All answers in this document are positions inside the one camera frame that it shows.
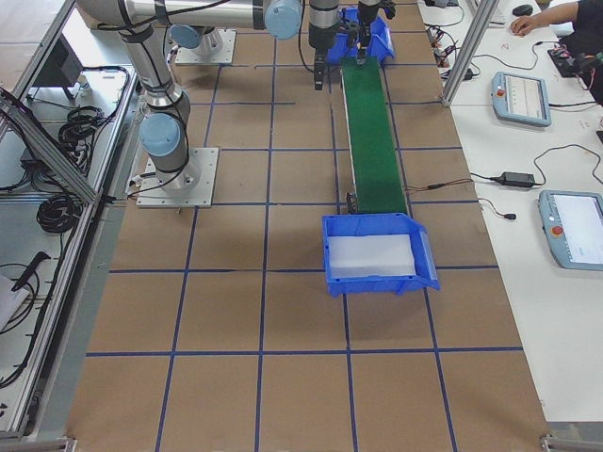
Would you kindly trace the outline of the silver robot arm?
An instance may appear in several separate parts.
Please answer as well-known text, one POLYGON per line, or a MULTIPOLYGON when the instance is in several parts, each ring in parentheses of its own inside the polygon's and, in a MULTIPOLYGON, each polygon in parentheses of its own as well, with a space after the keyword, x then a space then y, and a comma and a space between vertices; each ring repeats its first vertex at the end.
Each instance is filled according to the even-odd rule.
POLYGON ((396 15, 392 1, 360 1, 354 21, 343 17, 337 1, 203 1, 199 5, 168 6, 162 16, 175 42, 197 49, 217 26, 266 30, 274 38, 288 40, 301 30, 304 13, 308 12, 309 45, 325 53, 345 32, 350 34, 350 46, 359 42, 366 49, 372 24, 381 10, 388 19, 396 15))
POLYGON ((177 84, 164 48, 154 40, 155 25, 192 31, 232 27, 265 30, 286 40, 300 31, 300 1, 80 1, 78 7, 101 31, 117 33, 145 90, 149 108, 139 141, 155 165, 158 188, 183 194, 196 186, 200 169, 187 142, 189 99, 177 84))

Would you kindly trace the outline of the person hand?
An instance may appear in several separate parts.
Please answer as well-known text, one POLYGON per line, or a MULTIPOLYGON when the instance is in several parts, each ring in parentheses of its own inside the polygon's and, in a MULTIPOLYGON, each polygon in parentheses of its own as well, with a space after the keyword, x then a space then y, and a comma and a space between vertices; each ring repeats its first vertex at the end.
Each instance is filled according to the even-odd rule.
POLYGON ((511 23, 510 30, 515 36, 526 36, 536 26, 537 22, 532 16, 520 16, 511 23))

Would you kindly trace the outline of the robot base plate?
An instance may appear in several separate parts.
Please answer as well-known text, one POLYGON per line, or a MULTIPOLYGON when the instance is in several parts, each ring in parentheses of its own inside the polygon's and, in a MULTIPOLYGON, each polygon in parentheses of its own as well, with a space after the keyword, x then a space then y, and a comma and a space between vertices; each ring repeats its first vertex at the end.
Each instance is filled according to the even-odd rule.
POLYGON ((200 44, 192 49, 180 46, 178 48, 176 66, 216 66, 233 63, 236 43, 234 29, 215 28, 205 34, 200 44))
POLYGON ((147 158, 146 172, 155 175, 144 178, 136 204, 140 208, 209 208, 212 205, 219 160, 218 148, 191 148, 187 166, 174 179, 156 171, 147 158))

